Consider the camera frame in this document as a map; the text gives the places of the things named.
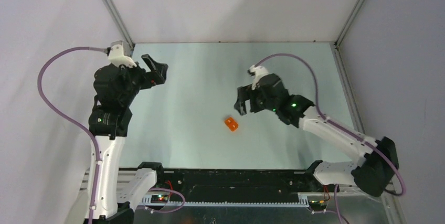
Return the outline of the orange pill organizer box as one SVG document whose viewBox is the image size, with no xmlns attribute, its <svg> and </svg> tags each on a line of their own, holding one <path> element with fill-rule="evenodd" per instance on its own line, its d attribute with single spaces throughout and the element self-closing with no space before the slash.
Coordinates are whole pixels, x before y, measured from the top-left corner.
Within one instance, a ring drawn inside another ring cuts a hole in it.
<svg viewBox="0 0 445 224">
<path fill-rule="evenodd" d="M 224 124 L 227 128 L 229 128 L 232 132 L 236 131 L 239 127 L 238 122 L 231 116 L 227 117 L 224 120 Z"/>
</svg>

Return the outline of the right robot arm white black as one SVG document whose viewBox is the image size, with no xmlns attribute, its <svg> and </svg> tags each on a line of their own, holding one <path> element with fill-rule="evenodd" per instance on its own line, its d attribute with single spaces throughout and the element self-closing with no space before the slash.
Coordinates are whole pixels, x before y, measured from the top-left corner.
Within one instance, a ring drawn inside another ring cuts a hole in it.
<svg viewBox="0 0 445 224">
<path fill-rule="evenodd" d="M 290 94 L 281 78 L 267 74 L 255 83 L 237 89 L 234 109 L 240 115 L 268 110 L 286 125 L 310 132 L 342 151 L 350 162 L 315 161 L 307 171 L 306 187 L 319 191 L 325 185 L 357 186 L 364 193 L 379 197 L 398 174 L 399 162 L 393 140 L 378 140 L 342 126 L 317 110 L 315 103 L 301 95 Z"/>
</svg>

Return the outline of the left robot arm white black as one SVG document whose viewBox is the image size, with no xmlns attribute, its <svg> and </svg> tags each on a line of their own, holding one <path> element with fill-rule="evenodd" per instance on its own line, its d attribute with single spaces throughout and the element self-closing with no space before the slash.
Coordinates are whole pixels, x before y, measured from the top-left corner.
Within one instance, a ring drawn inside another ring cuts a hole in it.
<svg viewBox="0 0 445 224">
<path fill-rule="evenodd" d="M 92 134 L 91 168 L 87 193 L 90 201 L 85 223 L 133 223 L 139 202 L 150 190 L 166 184 L 161 163 L 141 163 L 130 182 L 119 193 L 119 162 L 132 117 L 130 105 L 144 89 L 164 84 L 168 64 L 142 55 L 149 70 L 138 62 L 116 63 L 94 74 L 96 91 L 89 133 Z"/>
</svg>

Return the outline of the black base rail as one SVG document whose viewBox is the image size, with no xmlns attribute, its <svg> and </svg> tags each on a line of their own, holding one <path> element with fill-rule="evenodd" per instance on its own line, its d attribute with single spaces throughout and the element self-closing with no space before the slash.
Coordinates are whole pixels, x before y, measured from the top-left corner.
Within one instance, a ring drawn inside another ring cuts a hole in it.
<svg viewBox="0 0 445 224">
<path fill-rule="evenodd" d="M 142 162 L 157 175 L 156 186 L 181 193 L 187 203 L 287 204 L 300 203 L 299 194 L 334 192 L 305 170 L 164 168 Z"/>
</svg>

